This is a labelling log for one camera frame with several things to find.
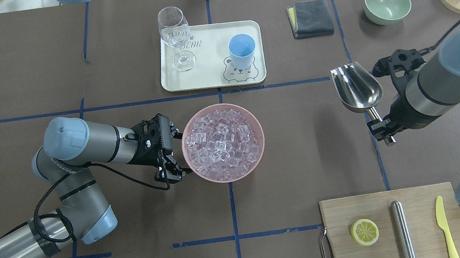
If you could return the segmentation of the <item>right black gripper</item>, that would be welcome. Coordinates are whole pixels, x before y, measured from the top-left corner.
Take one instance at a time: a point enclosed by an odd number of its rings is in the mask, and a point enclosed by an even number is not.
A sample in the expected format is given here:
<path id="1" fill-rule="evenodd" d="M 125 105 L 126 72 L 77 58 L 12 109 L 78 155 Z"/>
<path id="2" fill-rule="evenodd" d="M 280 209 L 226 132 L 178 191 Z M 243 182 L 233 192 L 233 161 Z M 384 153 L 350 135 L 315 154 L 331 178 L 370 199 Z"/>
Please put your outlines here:
<path id="1" fill-rule="evenodd" d="M 376 138 L 394 136 L 399 130 L 399 125 L 433 121 L 434 116 L 418 112 L 409 104 L 406 88 L 409 82 L 416 80 L 419 66 L 426 63 L 420 52 L 415 49 L 394 51 L 390 56 L 379 59 L 373 67 L 375 77 L 390 76 L 393 86 L 397 91 L 395 101 L 390 106 L 390 113 L 383 121 L 370 120 L 367 126 Z"/>

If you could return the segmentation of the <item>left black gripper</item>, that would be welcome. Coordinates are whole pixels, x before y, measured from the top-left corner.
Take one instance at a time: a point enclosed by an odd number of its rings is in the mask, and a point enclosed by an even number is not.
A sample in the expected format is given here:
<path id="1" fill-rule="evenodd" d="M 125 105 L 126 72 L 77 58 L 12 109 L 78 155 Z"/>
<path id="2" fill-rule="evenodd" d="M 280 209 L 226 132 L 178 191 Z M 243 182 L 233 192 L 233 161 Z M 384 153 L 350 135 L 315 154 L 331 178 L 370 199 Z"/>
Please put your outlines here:
<path id="1" fill-rule="evenodd" d="M 169 117 L 157 114 L 143 120 L 126 134 L 127 141 L 136 141 L 137 148 L 130 160 L 132 165 L 156 166 L 155 181 L 168 185 L 180 182 L 191 173 L 191 168 L 181 167 L 172 154 L 172 139 L 182 140 L 183 134 Z"/>

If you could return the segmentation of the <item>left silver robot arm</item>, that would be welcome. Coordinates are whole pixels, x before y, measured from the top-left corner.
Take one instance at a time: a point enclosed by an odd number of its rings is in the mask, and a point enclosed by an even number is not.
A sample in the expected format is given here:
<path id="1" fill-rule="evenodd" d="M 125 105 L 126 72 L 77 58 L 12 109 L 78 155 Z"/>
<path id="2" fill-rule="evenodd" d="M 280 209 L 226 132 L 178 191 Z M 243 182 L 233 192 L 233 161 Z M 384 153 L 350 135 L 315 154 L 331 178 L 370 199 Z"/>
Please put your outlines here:
<path id="1" fill-rule="evenodd" d="M 50 188 L 28 221 L 0 238 L 0 258 L 51 258 L 77 240 L 91 244 L 104 238 L 118 219 L 90 168 L 113 172 L 109 163 L 153 166 L 161 186 L 139 184 L 168 190 L 191 173 L 173 157 L 173 141 L 182 135 L 163 114 L 132 128 L 81 118 L 51 120 L 32 162 L 34 174 Z"/>

